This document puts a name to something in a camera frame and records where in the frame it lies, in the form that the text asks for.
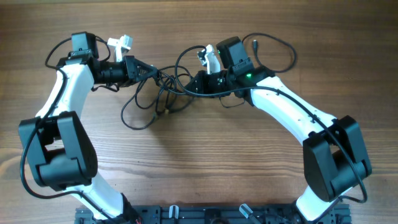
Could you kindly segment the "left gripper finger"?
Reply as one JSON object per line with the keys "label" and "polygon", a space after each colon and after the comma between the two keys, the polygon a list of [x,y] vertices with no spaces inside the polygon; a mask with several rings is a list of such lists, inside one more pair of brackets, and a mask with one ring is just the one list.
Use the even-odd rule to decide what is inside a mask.
{"label": "left gripper finger", "polygon": [[157,68],[146,64],[138,59],[135,59],[134,65],[138,75],[155,75],[157,73]]}
{"label": "left gripper finger", "polygon": [[156,78],[156,76],[157,73],[139,73],[138,75],[136,75],[135,81],[136,83],[140,83],[150,78]]}

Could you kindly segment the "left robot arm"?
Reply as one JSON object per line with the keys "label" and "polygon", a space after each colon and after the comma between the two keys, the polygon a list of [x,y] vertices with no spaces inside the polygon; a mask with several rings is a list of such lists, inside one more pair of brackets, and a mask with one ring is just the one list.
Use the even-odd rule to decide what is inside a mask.
{"label": "left robot arm", "polygon": [[80,117],[89,92],[118,91],[155,77],[157,69],[128,55],[132,47],[128,35],[108,39],[104,59],[99,58],[100,41],[89,32],[70,36],[72,50],[53,66],[57,79],[48,100],[33,118],[20,122],[21,182],[28,193],[40,198],[27,182],[25,169],[29,168],[38,186],[51,188],[53,198],[74,196],[96,222],[141,223],[142,217],[127,198],[98,172],[96,151]]}

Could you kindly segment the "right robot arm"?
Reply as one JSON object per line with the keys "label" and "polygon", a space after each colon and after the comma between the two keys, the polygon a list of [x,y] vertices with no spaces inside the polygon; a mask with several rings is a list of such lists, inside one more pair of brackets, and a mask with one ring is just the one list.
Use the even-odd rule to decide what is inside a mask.
{"label": "right robot arm", "polygon": [[249,57],[239,37],[199,46],[197,56],[203,70],[185,86],[188,94],[206,98],[234,94],[272,116],[302,145],[307,188],[282,221],[340,222],[337,203],[372,172],[357,121],[336,118],[307,103],[282,83],[277,70]]}

